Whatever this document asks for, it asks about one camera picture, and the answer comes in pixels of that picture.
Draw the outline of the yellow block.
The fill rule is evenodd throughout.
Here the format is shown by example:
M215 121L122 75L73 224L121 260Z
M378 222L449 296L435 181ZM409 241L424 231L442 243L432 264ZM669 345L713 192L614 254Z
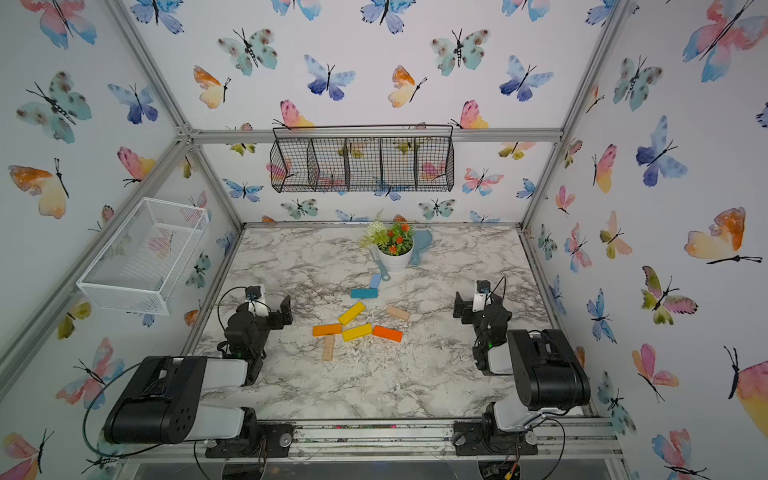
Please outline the yellow block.
M362 302L357 302L352 307L350 307L346 312L344 312L338 318L338 321L341 325L346 326L349 323L351 323L353 320L355 320L365 310L366 310L366 306Z
M342 332L342 338L344 342L351 342L353 340L360 339L372 334L373 334L373 326L370 323L367 323L351 329L344 330Z

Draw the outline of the teal block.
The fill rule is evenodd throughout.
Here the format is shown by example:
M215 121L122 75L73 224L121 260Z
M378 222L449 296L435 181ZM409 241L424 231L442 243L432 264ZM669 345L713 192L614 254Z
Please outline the teal block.
M379 296L377 288L356 288L350 291L352 299L376 299Z

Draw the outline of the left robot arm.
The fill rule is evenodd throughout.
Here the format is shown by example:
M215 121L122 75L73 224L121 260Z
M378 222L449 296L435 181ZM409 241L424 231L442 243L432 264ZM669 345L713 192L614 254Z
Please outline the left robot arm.
M107 416L105 440L149 446L212 440L209 458L287 457L294 440L292 424L264 423L251 407L202 400L210 391L254 385L270 332L293 321L289 297L265 316L257 315L257 305L244 303L229 318L220 358L145 358Z

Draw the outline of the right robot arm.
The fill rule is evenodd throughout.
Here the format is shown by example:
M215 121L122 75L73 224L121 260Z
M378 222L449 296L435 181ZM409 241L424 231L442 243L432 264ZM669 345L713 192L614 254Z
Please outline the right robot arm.
M456 296L453 316L473 327L478 370L512 379L514 392L487 406L476 421L457 421L452 444L460 457L538 453L534 429L591 402L590 380L565 334L558 329L512 329L501 297Z

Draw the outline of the natural wood block lower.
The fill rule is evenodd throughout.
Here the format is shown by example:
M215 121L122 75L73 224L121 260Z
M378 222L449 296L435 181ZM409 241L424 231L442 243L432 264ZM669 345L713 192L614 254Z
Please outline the natural wood block lower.
M325 336L323 339L323 348L322 348L322 360L324 362L330 362L333 360L334 348L335 348L335 336L334 335Z

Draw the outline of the natural wood block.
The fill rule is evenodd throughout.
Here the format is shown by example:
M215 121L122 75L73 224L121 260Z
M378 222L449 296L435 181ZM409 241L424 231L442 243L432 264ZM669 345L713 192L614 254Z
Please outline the natural wood block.
M325 336L323 339L323 348L322 348L322 360L324 362L330 362L333 360L334 348L335 348L335 336L334 335Z
M386 308L386 313L393 318L403 320L403 321L408 321L411 316L411 314L408 311L405 311L394 305L388 305Z

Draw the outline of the natural wood block right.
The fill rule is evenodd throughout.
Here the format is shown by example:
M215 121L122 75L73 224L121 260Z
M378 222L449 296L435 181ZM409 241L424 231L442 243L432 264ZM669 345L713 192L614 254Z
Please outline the natural wood block right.
M411 314L408 311L405 311L394 305L388 305L386 308L386 313L393 318L403 320L403 321L408 321L411 316Z

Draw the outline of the red orange block right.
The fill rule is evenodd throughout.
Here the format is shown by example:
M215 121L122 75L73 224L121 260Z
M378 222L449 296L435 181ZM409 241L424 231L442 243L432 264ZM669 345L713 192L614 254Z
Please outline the red orange block right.
M386 328L380 325L376 325L373 327L372 334L378 338L390 340L397 343L401 343L403 339L402 331Z

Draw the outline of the white flower pot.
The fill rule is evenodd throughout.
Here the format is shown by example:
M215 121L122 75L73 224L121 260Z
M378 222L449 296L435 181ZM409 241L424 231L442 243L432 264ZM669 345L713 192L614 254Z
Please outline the white flower pot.
M391 255L378 247L374 249L374 252L377 254L378 260L382 263L387 272L390 275L393 275L403 272L408 267L413 254L413 249L410 249L402 255Z

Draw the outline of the light blue dustpan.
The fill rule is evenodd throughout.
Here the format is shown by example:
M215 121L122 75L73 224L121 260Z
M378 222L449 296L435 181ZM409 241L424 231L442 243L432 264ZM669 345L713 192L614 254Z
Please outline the light blue dustpan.
M410 264L417 267L422 262L422 255L429 250L433 241L432 233L428 230L419 230L413 233L413 250Z

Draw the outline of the artificial green orange plant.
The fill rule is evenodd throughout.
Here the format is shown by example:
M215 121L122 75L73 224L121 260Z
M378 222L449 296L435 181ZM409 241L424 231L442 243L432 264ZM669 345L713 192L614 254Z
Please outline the artificial green orange plant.
M362 249L375 248L388 256L398 257L410 253L414 248L414 230L404 218L397 216L392 222L385 223L379 212L368 225L365 235L359 242Z

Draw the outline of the white mesh basket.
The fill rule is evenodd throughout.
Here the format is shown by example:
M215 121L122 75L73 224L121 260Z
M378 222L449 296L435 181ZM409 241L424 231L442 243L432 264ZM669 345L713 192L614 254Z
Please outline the white mesh basket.
M170 314L170 296L209 224L208 210L144 197L76 281L102 309Z

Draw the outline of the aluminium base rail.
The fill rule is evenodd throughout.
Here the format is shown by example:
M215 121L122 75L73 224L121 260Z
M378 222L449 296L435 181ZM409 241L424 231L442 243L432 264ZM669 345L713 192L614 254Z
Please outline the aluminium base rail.
M257 463L265 459L279 463L431 460L606 460L619 461L624 452L610 422L603 418L562 417L547 419L534 429L538 453L529 456L491 455L460 457L452 444L453 425L461 419L399 420L296 420L265 421L265 454L214 458L207 454L213 443L158 447L123 461L141 464L200 462L201 464Z

